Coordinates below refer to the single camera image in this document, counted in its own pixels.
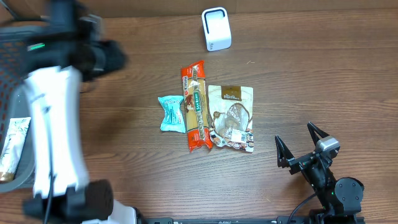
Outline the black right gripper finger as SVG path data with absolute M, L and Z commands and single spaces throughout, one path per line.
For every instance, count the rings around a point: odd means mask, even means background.
M 318 128 L 312 122 L 308 122 L 307 124 L 308 131 L 312 138 L 314 145 L 316 146 L 319 140 L 325 140 L 329 138 L 329 134 Z
M 289 162 L 294 160 L 295 157 L 289 148 L 279 136 L 275 136 L 275 145 L 277 148 L 277 166 L 281 168 L 290 167 Z

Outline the brown white nut pouch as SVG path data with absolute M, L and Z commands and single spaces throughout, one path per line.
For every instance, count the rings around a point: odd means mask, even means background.
M 246 86 L 208 87 L 210 137 L 218 147 L 254 151 L 254 89 Z

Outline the teal snack packet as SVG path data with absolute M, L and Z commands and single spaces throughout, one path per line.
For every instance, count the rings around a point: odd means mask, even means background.
M 160 125 L 161 131 L 175 131 L 186 133 L 185 122 L 181 110 L 183 96 L 169 95 L 158 97 L 158 101 L 164 109 L 164 118 Z

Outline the orange spaghetti packet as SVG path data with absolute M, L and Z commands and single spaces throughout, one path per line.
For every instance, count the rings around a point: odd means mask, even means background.
M 202 146 L 206 146 L 208 149 L 213 147 L 208 121 L 204 64 L 205 61 L 201 60 L 181 69 L 183 102 L 190 152 Z

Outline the white cream tube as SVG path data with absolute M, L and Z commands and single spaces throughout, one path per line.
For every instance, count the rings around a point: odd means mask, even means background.
M 11 118 L 1 153 L 1 183 L 14 179 L 31 117 Z

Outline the grey plastic basket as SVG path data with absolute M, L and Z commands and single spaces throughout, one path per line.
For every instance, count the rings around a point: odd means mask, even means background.
M 20 87 L 24 73 L 24 39 L 39 31 L 36 26 L 8 27 L 1 29 L 1 146 L 5 143 L 11 118 L 29 116 L 26 95 Z M 1 184 L 1 193 L 32 188 L 35 159 L 31 133 L 27 133 L 14 180 Z

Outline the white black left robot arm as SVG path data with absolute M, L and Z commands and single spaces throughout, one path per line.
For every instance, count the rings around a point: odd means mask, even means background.
M 80 136 L 81 84 L 122 69 L 126 56 L 77 1 L 49 6 L 46 26 L 26 39 L 35 182 L 24 213 L 44 223 L 137 223 L 137 210 L 115 200 L 108 180 L 90 180 Z

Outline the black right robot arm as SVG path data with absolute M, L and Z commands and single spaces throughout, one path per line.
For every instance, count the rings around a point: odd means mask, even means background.
M 307 128 L 315 149 L 299 158 L 294 157 L 279 136 L 275 136 L 277 166 L 288 167 L 292 175 L 301 173 L 314 191 L 282 223 L 364 223 L 363 217 L 357 217 L 364 196 L 363 183 L 353 177 L 337 180 L 330 170 L 340 150 L 340 142 L 311 122 Z M 297 217 L 298 210 L 315 197 L 322 208 L 309 211 L 306 217 Z

